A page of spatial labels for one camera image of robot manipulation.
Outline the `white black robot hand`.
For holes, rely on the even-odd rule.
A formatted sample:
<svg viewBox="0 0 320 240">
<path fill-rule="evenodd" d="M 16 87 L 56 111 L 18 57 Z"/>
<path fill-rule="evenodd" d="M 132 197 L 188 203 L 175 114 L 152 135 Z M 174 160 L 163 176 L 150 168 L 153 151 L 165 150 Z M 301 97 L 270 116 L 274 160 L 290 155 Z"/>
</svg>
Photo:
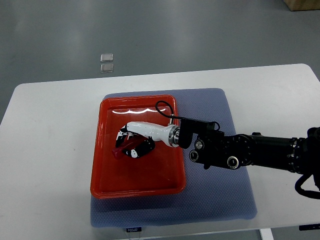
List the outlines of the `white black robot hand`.
<svg viewBox="0 0 320 240">
<path fill-rule="evenodd" d="M 117 133 L 115 147 L 127 140 L 143 140 L 134 150 L 137 158 L 143 157 L 155 149 L 156 142 L 163 142 L 168 147 L 178 147 L 180 127 L 169 124 L 162 126 L 143 121 L 131 121 Z"/>
</svg>

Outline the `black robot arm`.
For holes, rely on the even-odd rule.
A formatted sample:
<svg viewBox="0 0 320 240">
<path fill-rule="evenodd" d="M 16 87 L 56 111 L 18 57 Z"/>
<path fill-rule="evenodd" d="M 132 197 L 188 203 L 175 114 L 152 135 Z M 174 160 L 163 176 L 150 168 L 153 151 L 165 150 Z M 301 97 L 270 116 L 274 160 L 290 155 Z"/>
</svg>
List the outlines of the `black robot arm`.
<svg viewBox="0 0 320 240">
<path fill-rule="evenodd" d="M 190 145 L 189 159 L 202 164 L 204 169 L 211 166 L 237 170 L 244 166 L 260 166 L 300 174 L 294 185 L 295 191 L 310 199 L 319 199 L 320 192 L 305 190 L 302 185 L 313 178 L 320 186 L 320 129 L 311 127 L 306 138 L 281 138 L 263 136 L 259 132 L 251 135 L 226 136 L 216 121 L 196 120 L 174 114 L 171 120 L 179 120 L 180 126 L 169 135 L 170 143 L 182 149 Z"/>
</svg>

